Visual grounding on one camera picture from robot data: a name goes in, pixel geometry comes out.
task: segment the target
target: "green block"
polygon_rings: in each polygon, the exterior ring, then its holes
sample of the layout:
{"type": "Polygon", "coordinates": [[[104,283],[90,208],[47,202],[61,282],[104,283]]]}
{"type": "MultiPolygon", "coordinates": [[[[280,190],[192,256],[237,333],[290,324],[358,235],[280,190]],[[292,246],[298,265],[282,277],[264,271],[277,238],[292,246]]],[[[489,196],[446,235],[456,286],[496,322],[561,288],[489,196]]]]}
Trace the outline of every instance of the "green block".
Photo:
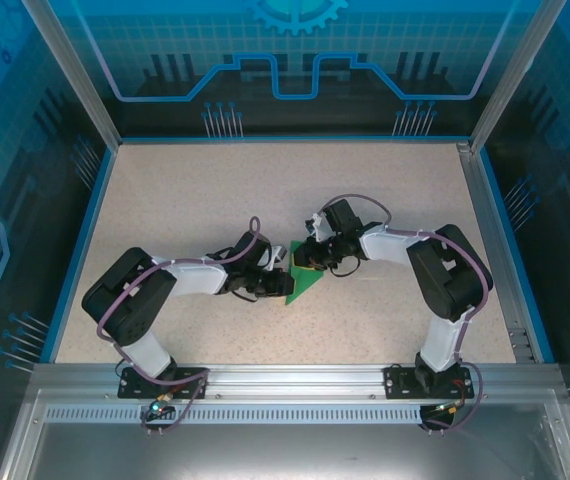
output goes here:
{"type": "Polygon", "coordinates": [[[309,268],[301,268],[294,265],[294,250],[303,242],[292,242],[290,245],[289,274],[294,279],[294,293],[287,296],[285,305],[296,300],[305,290],[314,285],[323,276],[322,271],[309,268]]]}

